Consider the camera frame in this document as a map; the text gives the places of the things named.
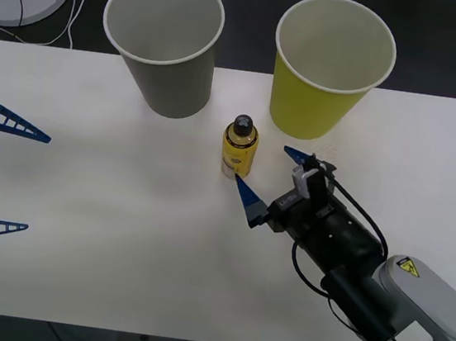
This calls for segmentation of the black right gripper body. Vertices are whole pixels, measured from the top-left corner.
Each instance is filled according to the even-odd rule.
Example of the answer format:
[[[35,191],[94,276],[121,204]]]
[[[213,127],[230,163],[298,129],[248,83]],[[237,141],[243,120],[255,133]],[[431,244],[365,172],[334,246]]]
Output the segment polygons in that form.
[[[333,185],[322,171],[294,168],[293,189],[268,207],[267,224],[274,232],[294,239],[327,238],[345,241],[345,207],[335,199]]]

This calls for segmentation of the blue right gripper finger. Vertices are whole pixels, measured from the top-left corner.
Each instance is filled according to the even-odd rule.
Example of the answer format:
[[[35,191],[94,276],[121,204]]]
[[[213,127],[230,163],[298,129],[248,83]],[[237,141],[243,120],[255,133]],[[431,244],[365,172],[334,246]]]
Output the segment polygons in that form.
[[[248,226],[252,229],[268,222],[268,207],[258,195],[245,183],[240,175],[235,175],[237,189],[244,207]]]
[[[329,171],[330,173],[333,173],[335,171],[335,166],[333,164],[322,159],[318,159],[315,154],[306,154],[301,150],[297,150],[287,145],[284,146],[284,151],[298,165],[304,164],[308,159],[315,158],[317,163],[320,163],[325,170]]]

